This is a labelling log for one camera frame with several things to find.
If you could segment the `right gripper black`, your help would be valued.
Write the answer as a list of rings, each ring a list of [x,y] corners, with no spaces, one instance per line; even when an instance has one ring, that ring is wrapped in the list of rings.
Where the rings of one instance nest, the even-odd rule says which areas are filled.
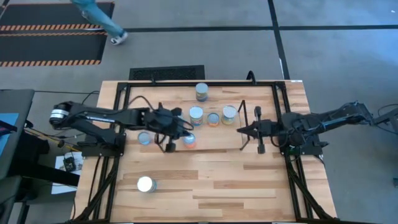
[[[285,129],[283,125],[277,121],[271,121],[265,119],[262,121],[262,133],[259,131],[261,129],[261,107],[256,106],[254,109],[255,121],[249,124],[248,111],[245,106],[243,106],[243,121],[244,126],[240,127],[238,131],[244,131],[243,134],[247,136],[243,145],[239,148],[242,151],[251,141],[251,139],[257,140],[257,153],[265,153],[265,145],[263,141],[263,136],[270,137],[272,145],[284,145],[285,144]]]

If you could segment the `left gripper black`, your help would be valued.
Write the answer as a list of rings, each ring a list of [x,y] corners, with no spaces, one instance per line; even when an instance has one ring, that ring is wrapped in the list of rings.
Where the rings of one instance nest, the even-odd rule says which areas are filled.
[[[146,130],[163,134],[161,138],[161,150],[163,153],[176,151],[178,137],[188,134],[185,121],[182,118],[182,109],[168,110],[160,108],[146,111]]]

